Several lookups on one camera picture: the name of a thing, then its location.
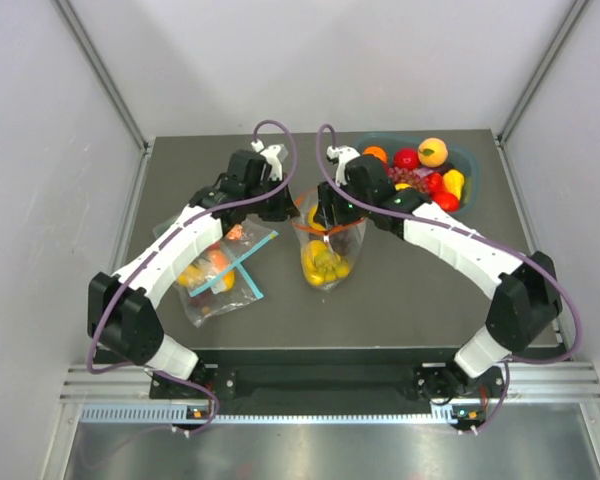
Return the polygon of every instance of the table surface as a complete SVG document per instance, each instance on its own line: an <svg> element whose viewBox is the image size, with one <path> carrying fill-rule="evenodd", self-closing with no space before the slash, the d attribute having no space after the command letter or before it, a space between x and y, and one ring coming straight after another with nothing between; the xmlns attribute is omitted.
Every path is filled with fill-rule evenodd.
<svg viewBox="0 0 600 480"><path fill-rule="evenodd" d="M480 165L473 209L459 218L494 240L527 252L520 219L491 132L405 132L436 136L471 151ZM339 135L353 145L359 133ZM291 182L296 196L320 182L313 134L295 136L299 162ZM280 135L263 136L265 144ZM129 244L127 260L153 240L152 229L179 213L199 188L213 184L230 155L249 147L246 135L160 137L156 140ZM462 274L428 252L369 225L360 257L344 282L328 293L310 287L290 223L270 224L279 236L244 263L264 298L200 328L185 316L169 289L158 308L165 332L191 348L351 348L459 346L483 324L489 301ZM547 328L534 346L555 346Z"/></svg>

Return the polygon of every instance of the black base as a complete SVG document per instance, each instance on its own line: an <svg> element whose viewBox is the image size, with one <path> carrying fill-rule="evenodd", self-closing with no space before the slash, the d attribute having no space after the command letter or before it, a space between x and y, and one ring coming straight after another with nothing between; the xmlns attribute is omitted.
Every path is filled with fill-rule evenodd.
<svg viewBox="0 0 600 480"><path fill-rule="evenodd" d="M208 370L205 385L220 399L227 415L392 415L429 413L428 393L418 388L423 363L444 363L457 348L196 350ZM564 351L530 348L525 355L547 358ZM99 351L98 363L120 358ZM480 385L487 396L502 392L499 368ZM205 398L203 394L155 377L150 398ZM479 388L467 391L479 398Z"/></svg>

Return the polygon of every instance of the fruit bowl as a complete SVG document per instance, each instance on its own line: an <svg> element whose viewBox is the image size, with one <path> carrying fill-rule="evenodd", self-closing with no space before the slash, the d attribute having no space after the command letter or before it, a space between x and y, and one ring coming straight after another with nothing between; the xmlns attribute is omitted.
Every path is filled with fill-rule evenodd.
<svg viewBox="0 0 600 480"><path fill-rule="evenodd" d="M388 156L389 166L392 166L393 157L398 150L403 148L414 148L423 142L424 138L410 137L392 133L367 133L361 136L354 144L354 148L363 152L366 148L377 146L382 148ZM449 214L453 217L462 215L473 207L478 195L478 185L480 184L480 169L478 161L471 152L462 147L447 144L449 156L445 163L464 175L464 185L462 186L462 195L460 197L460 207Z"/></svg>

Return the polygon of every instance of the clear plastic bag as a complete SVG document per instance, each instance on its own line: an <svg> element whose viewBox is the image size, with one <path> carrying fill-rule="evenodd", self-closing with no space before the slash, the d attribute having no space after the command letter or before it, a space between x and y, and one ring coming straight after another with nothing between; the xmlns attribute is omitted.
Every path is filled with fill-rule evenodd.
<svg viewBox="0 0 600 480"><path fill-rule="evenodd" d="M155 227L155 237L159 238L176 218ZM174 287L185 314L196 327L209 317L245 307L263 297L242 262L277 235L274 230L245 220L185 268Z"/></svg>
<svg viewBox="0 0 600 480"><path fill-rule="evenodd" d="M300 241L300 261L304 277L313 287L328 291L347 278L364 240L364 219L326 229L313 217L318 208L318 192L311 190L296 199L300 216L293 226Z"/></svg>

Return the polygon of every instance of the red tomato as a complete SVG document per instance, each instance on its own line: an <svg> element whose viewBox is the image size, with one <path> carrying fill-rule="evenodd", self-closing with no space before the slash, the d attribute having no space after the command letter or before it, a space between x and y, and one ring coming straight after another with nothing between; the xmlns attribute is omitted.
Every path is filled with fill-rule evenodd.
<svg viewBox="0 0 600 480"><path fill-rule="evenodd" d="M420 166L418 151L414 148L403 148L402 150L398 150L393 157L393 166L406 168L407 170L415 170Z"/></svg>
<svg viewBox="0 0 600 480"><path fill-rule="evenodd" d="M438 172L434 172L431 175L427 175L424 178L424 181L427 183L429 192L431 192L432 194L446 191L446 189L444 188L444 180L442 179L442 175L440 175Z"/></svg>
<svg viewBox="0 0 600 480"><path fill-rule="evenodd" d="M460 202L453 193L437 192L432 198L445 212L455 212L460 207Z"/></svg>

